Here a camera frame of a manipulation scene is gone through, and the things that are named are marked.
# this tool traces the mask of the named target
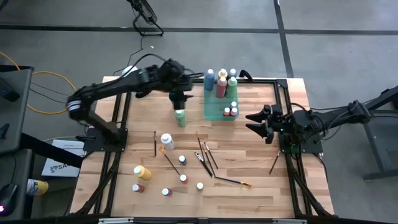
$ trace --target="red paint bottle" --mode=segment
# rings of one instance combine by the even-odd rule
[[[217,92],[216,92],[216,96],[218,98],[223,98],[225,96],[225,90],[226,90],[226,86],[227,86],[228,82],[226,81],[225,77],[221,77],[218,81],[217,81]]]

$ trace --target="blue paint bottle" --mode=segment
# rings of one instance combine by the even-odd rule
[[[214,71],[213,69],[209,69],[205,75],[205,90],[211,91],[214,87]]]

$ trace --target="green paint bottle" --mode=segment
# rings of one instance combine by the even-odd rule
[[[225,96],[227,98],[234,98],[235,93],[236,93],[236,85],[238,84],[238,81],[236,80],[235,77],[231,77],[228,80],[228,86],[226,88],[226,94]]]
[[[185,111],[176,110],[174,115],[175,115],[175,120],[177,121],[177,125],[180,128],[184,128],[187,125],[187,120],[185,119]]]

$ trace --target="white paint bottle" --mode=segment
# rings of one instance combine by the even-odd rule
[[[175,145],[174,145],[174,141],[172,139],[172,136],[170,134],[163,134],[162,137],[160,138],[160,140],[163,143],[163,146],[166,150],[173,150]]]

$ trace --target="yellow paint bottle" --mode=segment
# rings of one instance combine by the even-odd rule
[[[134,168],[134,175],[142,180],[150,180],[152,177],[152,173],[149,171],[149,169],[146,169],[141,165],[138,165]]]

